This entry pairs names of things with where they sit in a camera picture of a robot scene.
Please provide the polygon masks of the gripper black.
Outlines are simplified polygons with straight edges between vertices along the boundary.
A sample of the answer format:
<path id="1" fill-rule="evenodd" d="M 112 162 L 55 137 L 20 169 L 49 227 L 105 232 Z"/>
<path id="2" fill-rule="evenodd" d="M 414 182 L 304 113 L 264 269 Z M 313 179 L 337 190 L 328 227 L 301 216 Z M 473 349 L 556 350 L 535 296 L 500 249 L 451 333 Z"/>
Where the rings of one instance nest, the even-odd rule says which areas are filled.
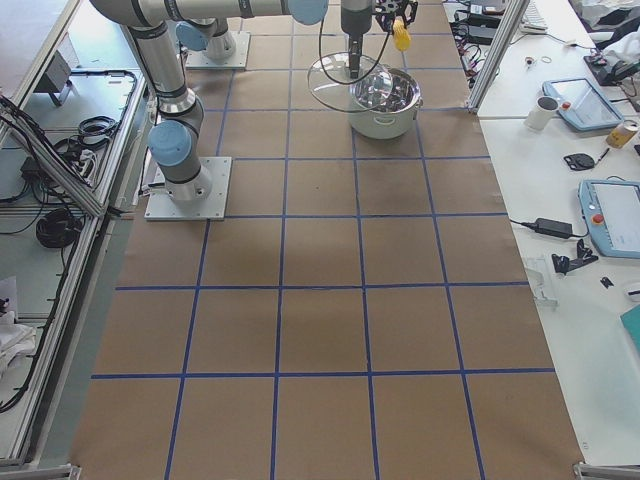
<path id="1" fill-rule="evenodd" d="M 359 70 L 361 59 L 361 36 L 348 35 L 349 69 Z"/>
<path id="2" fill-rule="evenodd" d="M 418 2 L 411 0 L 375 0 L 374 17 L 378 23 L 392 22 L 397 17 L 405 23 L 413 23 L 418 10 Z"/>

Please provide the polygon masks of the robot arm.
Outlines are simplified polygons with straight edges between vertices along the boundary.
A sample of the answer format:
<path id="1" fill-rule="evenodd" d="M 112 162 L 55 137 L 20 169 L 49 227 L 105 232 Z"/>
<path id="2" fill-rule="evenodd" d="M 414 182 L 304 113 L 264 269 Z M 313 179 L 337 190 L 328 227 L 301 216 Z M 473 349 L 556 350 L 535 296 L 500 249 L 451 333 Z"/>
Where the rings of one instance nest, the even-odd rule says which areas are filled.
<path id="1" fill-rule="evenodd" d="M 416 1 L 343 1 L 341 29 L 348 37 L 351 66 L 359 67 L 363 38 L 373 22 L 393 37 L 397 50 L 407 50 L 411 45 L 408 28 L 415 21 L 417 10 Z M 176 24 L 176 34 L 183 47 L 194 52 L 205 51 L 213 60 L 227 58 L 236 49 L 235 39 L 224 18 L 183 19 Z"/>
<path id="2" fill-rule="evenodd" d="M 187 87 L 167 22 L 193 26 L 212 20 L 212 34 L 217 35 L 229 18 L 286 15 L 300 24 L 314 25 L 328 10 L 326 1 L 94 1 L 92 5 L 131 38 L 162 118 L 149 133 L 148 148 L 164 175 L 168 195 L 178 202 L 208 196 L 212 179 L 197 155 L 204 107 Z"/>

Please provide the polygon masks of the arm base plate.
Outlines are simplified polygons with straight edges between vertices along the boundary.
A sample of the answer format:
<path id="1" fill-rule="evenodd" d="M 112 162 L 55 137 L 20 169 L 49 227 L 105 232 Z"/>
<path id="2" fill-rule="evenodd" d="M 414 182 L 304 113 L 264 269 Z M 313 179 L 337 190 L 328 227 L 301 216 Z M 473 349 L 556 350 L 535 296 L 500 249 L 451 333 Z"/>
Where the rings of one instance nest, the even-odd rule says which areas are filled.
<path id="1" fill-rule="evenodd" d="M 231 157 L 200 157 L 199 175 L 190 182 L 167 182 L 157 169 L 145 219 L 149 221 L 223 220 L 232 169 Z"/>
<path id="2" fill-rule="evenodd" d="M 189 50 L 186 68 L 191 70 L 244 70 L 251 35 L 247 31 L 227 31 L 212 38 L 204 50 Z"/>

